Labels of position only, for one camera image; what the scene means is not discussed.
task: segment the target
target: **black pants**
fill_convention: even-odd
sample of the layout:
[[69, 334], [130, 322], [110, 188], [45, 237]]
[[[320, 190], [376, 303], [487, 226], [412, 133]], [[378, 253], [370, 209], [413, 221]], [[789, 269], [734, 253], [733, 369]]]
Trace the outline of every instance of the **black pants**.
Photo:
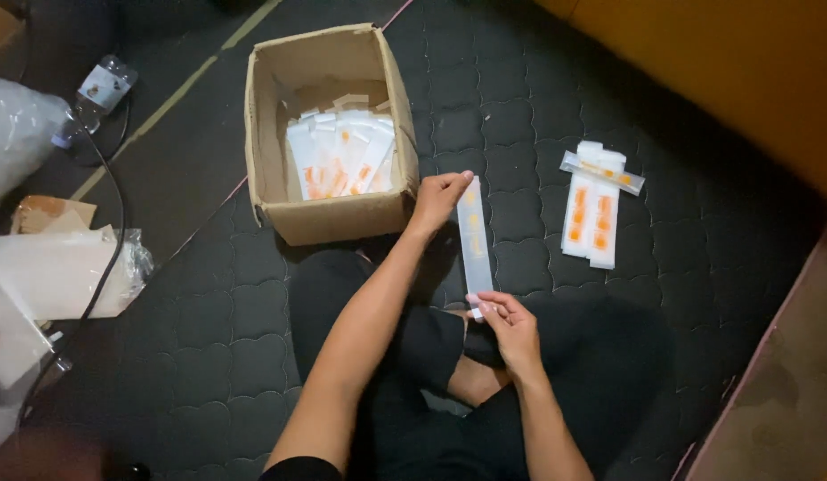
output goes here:
[[[298, 267], [290, 310], [302, 380], [339, 312], [374, 269], [346, 251], [316, 253]], [[600, 476], [671, 370], [671, 335], [659, 314], [609, 298], [526, 307], [538, 318], [544, 365], [568, 428]], [[430, 410], [419, 392], [444, 394], [465, 349], [474, 359], [488, 357], [489, 350], [498, 357], [492, 331], [471, 330], [465, 342], [464, 323], [453, 314], [424, 306], [402, 313], [394, 341], [361, 400], [350, 478], [423, 479], [447, 465], [463, 466], [481, 479], [529, 477], [514, 387], [502, 389], [465, 418]]]

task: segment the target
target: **person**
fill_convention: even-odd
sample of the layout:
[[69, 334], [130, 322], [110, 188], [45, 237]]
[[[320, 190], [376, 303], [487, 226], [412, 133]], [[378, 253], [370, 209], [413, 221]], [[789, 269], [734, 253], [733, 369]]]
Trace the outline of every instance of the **person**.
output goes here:
[[[380, 266], [345, 251], [298, 266], [291, 331], [306, 382], [261, 481], [587, 480], [619, 454], [671, 364], [658, 314], [483, 292], [479, 324], [406, 305], [470, 180], [424, 179]], [[472, 411], [430, 410], [422, 388]]]

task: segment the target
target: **person's right hand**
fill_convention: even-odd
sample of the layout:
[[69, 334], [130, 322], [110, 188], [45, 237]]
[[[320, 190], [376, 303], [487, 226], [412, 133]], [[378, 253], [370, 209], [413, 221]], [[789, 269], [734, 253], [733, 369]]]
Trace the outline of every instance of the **person's right hand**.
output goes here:
[[509, 375], [517, 381], [543, 372], [535, 316], [509, 293], [480, 292], [478, 298], [478, 310], [496, 333]]

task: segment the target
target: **stack of packets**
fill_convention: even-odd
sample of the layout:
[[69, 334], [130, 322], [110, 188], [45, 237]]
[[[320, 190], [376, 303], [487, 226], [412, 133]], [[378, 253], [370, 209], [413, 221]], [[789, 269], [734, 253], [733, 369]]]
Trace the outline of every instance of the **stack of packets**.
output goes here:
[[645, 179], [624, 171], [627, 158], [600, 142], [583, 141], [565, 152], [560, 169], [573, 173], [562, 229], [562, 252], [587, 257], [591, 267], [615, 267], [619, 191], [638, 195]]
[[348, 94], [334, 105], [324, 113], [304, 112], [286, 130], [303, 199], [389, 191], [396, 144], [392, 118], [369, 111], [366, 95]]

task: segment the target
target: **hand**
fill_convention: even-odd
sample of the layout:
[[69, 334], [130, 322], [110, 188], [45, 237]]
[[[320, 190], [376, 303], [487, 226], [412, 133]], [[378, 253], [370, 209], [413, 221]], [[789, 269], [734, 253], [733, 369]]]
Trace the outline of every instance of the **hand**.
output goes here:
[[508, 374], [518, 380], [543, 373], [538, 322], [508, 293], [480, 292], [478, 310], [496, 333]]
[[432, 236], [450, 218], [458, 199], [470, 185], [472, 172], [432, 175], [422, 180], [413, 216], [408, 224], [410, 230]]

